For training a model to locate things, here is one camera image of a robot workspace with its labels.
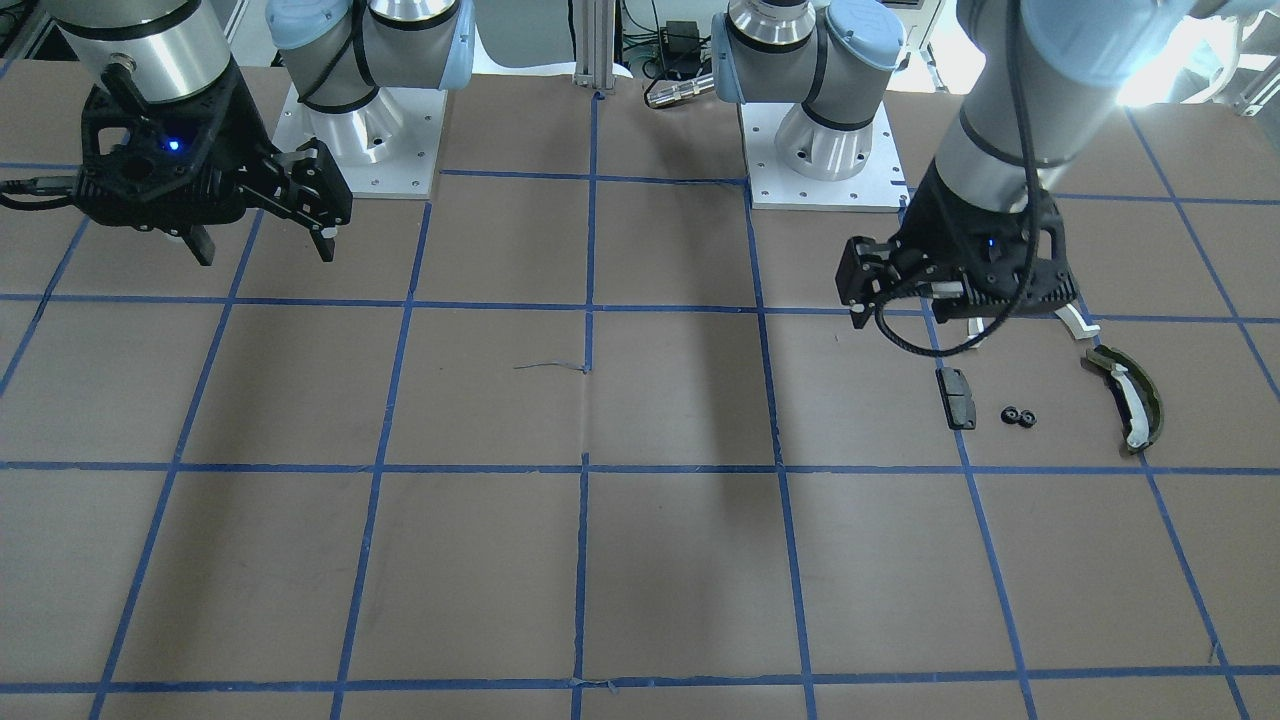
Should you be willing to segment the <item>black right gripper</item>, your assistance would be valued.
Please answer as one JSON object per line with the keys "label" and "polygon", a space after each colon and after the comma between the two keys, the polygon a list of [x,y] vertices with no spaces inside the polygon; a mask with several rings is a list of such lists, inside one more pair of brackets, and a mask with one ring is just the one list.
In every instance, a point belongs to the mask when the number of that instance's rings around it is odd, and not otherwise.
{"label": "black right gripper", "polygon": [[204,225],[237,222],[248,208],[306,228],[325,263],[352,215],[330,149],[308,140],[279,152],[236,61],[170,102],[145,100],[133,72],[110,61],[86,100],[81,138],[76,206],[102,225],[180,231],[201,266],[218,250]]}

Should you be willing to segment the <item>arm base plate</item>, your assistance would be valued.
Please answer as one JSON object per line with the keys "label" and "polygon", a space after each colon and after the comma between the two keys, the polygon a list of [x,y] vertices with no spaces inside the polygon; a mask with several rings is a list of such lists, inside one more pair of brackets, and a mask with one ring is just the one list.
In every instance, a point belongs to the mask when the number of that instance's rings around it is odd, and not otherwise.
{"label": "arm base plate", "polygon": [[755,208],[892,213],[909,201],[884,105],[855,131],[818,126],[797,104],[739,109]]}
{"label": "arm base plate", "polygon": [[273,142],[292,150],[320,138],[357,199],[428,200],[448,99],[442,90],[381,88],[365,108],[325,114],[300,104],[292,87]]}

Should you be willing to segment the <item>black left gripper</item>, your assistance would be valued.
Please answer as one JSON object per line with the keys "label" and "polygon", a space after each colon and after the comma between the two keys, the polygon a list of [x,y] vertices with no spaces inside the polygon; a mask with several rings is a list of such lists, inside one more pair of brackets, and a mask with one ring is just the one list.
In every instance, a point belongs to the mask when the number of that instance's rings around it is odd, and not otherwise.
{"label": "black left gripper", "polygon": [[854,236],[846,241],[835,274],[840,302],[849,309],[855,328],[874,322],[884,329],[890,302],[923,297],[929,283],[957,282],[961,293],[934,301],[933,309],[942,322],[974,316],[966,320],[969,337],[983,336],[986,318],[997,316],[1012,301],[1020,304],[1019,316],[1053,313],[1076,301],[1080,290],[1066,258],[1062,215],[1050,191],[1042,191],[1038,209],[1039,247],[1050,249],[1051,255],[1036,260],[1030,287],[1021,292],[1025,213],[974,206],[929,167],[893,237]]}

